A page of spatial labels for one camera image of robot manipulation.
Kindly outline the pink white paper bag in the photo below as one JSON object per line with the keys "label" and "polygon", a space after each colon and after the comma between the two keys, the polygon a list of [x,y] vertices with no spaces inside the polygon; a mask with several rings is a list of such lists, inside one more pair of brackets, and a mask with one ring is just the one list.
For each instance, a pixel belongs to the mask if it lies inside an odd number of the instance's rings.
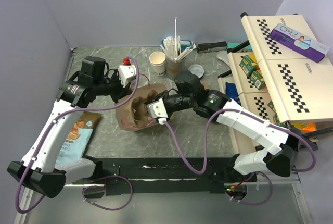
{"label": "pink white paper bag", "polygon": [[150,83],[145,74],[140,74],[148,80],[148,84],[138,87],[130,101],[115,110],[116,119],[121,130],[136,132],[157,125],[150,117],[145,103],[159,93],[166,91],[163,83]]}

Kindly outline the grey straw holder cup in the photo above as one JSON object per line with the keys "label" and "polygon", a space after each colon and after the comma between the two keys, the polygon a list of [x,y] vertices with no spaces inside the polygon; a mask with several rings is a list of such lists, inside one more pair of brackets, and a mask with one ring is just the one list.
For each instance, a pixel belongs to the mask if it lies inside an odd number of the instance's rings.
{"label": "grey straw holder cup", "polygon": [[179,62],[175,62],[170,57],[166,57],[166,77],[170,80],[174,80],[175,76],[183,71],[185,67],[185,62],[185,58]]}

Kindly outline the brown pulp cup carrier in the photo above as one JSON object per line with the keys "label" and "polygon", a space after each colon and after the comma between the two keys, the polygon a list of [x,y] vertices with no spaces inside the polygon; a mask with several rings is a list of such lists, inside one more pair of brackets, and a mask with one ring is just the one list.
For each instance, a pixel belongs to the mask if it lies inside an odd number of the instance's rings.
{"label": "brown pulp cup carrier", "polygon": [[209,85],[206,84],[206,83],[202,83],[202,85],[203,85],[203,87],[204,87],[204,89],[205,89],[206,91],[211,89],[211,88],[209,87]]}

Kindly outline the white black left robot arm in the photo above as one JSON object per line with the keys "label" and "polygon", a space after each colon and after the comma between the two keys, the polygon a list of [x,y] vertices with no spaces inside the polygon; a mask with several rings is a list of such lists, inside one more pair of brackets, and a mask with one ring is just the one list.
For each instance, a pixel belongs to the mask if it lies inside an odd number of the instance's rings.
{"label": "white black left robot arm", "polygon": [[65,184],[86,178],[97,183],[103,177],[101,162],[91,157],[67,164],[57,164],[57,157],[70,130],[84,111],[93,112],[89,103],[98,96],[111,96],[117,103],[131,92],[130,84],[138,80],[138,63],[127,57],[109,74],[103,58],[84,58],[81,69],[63,83],[53,110],[39,137],[20,161],[11,161],[7,171],[19,182],[43,196],[54,198]]}

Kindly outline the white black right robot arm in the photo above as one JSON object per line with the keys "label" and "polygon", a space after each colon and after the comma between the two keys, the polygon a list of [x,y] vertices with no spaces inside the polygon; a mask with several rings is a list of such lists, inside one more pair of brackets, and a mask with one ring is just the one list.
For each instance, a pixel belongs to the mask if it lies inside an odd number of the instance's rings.
{"label": "white black right robot arm", "polygon": [[175,94],[163,92],[156,113],[160,124],[167,124],[177,111],[191,108],[208,122],[226,125],[256,141],[261,149],[250,154],[235,154],[224,171],[232,181],[240,181],[253,172],[270,171],[280,177],[289,177],[299,147],[299,135],[279,127],[244,109],[226,94],[206,89],[199,78],[189,71],[175,78]]}

